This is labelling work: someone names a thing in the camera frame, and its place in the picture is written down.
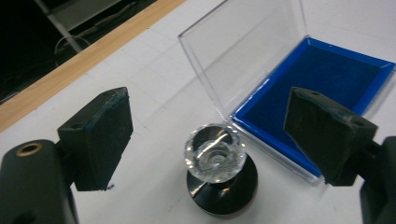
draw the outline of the faceted glass object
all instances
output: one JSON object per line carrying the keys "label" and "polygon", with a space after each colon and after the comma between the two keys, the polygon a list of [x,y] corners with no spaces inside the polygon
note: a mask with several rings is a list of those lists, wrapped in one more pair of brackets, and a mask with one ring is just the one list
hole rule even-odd
{"label": "faceted glass object", "polygon": [[243,168],[247,154],[238,131],[224,124],[207,124],[192,132],[184,157],[190,173],[207,183],[224,183]]}

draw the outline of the plastic box lid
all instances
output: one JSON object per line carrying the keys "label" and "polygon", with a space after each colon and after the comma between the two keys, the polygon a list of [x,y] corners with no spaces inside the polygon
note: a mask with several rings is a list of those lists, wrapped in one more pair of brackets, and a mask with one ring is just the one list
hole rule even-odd
{"label": "plastic box lid", "polygon": [[[345,5],[340,0],[227,0],[183,32],[179,40],[226,121],[235,122],[234,112],[274,78],[272,74],[308,36],[330,43],[324,43],[327,49],[339,46],[346,50],[343,52],[357,51],[353,55],[358,59],[369,55],[389,65],[388,73],[367,98],[371,101],[393,69],[394,64],[387,62],[396,61],[396,44],[388,36],[396,33],[392,7],[395,4],[390,1],[361,8],[358,2]],[[367,105],[358,106],[357,112],[363,112]],[[309,182],[318,180],[316,172],[273,150],[274,146],[246,127],[242,129],[294,173]]]}

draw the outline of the white surface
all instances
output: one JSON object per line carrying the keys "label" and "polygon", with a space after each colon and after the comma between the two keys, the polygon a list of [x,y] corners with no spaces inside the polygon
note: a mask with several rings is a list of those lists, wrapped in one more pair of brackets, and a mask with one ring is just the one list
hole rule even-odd
{"label": "white surface", "polygon": [[[57,128],[92,98],[102,91],[126,86],[131,96],[134,134],[110,181],[114,189],[77,192],[72,187],[81,224],[361,223],[361,179],[352,188],[312,187],[252,147],[247,147],[247,152],[257,165],[260,183],[257,197],[246,213],[234,219],[218,219],[200,210],[190,198],[185,181],[184,143],[192,130],[221,119],[195,78],[177,35],[219,2],[187,0],[0,133],[0,155],[30,140],[58,141]],[[323,1],[304,2],[313,4],[309,5],[312,9]],[[343,4],[332,7],[336,10]],[[395,51],[389,50],[387,57],[396,61]],[[390,90],[371,118],[379,126],[375,138],[379,143],[386,136],[396,135],[395,99],[396,91]]]}

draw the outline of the black round stand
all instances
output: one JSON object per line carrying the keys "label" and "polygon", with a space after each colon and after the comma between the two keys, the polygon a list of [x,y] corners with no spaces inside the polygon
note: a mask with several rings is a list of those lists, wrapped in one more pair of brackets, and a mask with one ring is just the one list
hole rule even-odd
{"label": "black round stand", "polygon": [[247,154],[242,170],[232,179],[209,184],[187,173],[187,188],[192,199],[216,217],[235,217],[248,208],[258,186],[257,169]]}

